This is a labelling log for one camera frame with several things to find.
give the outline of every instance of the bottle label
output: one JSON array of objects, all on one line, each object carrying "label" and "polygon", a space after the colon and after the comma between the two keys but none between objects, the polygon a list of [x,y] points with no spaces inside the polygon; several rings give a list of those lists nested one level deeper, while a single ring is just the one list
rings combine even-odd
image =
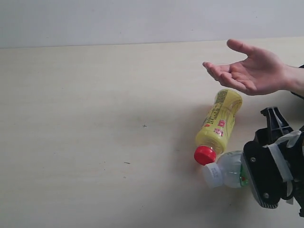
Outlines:
[{"label": "bottle label", "polygon": [[246,177],[245,171],[243,169],[243,165],[241,165],[240,175],[239,175],[239,182],[241,186],[248,185],[248,178]]}]

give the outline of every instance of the clear plastic bottle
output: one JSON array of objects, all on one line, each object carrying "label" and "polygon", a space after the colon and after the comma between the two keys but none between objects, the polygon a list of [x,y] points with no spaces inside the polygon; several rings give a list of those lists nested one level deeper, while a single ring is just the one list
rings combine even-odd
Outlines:
[{"label": "clear plastic bottle", "polygon": [[201,165],[215,161],[227,146],[235,123],[235,114],[241,108],[242,97],[230,89],[218,92],[201,130],[197,133],[194,159]]},{"label": "clear plastic bottle", "polygon": [[226,185],[230,188],[241,188],[248,184],[248,179],[241,162],[242,151],[227,152],[215,163],[203,166],[205,181],[210,188]]}]

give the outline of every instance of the table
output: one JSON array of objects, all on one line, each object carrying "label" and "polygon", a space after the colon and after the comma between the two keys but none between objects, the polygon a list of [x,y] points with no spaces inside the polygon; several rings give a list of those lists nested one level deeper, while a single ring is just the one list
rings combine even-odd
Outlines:
[{"label": "table", "polygon": [[[248,43],[304,63],[304,38]],[[194,137],[222,87],[203,61],[244,56],[225,41],[0,50],[0,227],[303,227],[299,207],[263,209],[249,188],[210,190]],[[228,151],[266,126],[289,92],[243,95]]]}]

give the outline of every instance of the bolt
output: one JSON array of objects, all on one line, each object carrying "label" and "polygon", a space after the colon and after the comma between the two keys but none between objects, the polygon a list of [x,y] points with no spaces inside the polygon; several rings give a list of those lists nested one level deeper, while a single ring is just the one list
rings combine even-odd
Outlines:
[{"label": "bolt", "polygon": [[268,193],[264,193],[264,194],[263,194],[263,197],[264,197],[265,199],[268,199],[268,198],[269,198],[269,194],[268,194]]}]

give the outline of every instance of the hand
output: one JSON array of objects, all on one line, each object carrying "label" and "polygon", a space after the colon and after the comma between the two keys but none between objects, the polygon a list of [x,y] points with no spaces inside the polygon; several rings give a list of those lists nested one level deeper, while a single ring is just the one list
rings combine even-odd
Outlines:
[{"label": "hand", "polygon": [[208,73],[222,86],[247,95],[265,95],[285,89],[287,66],[274,53],[230,39],[227,46],[247,55],[243,61],[229,65],[204,62]]}]

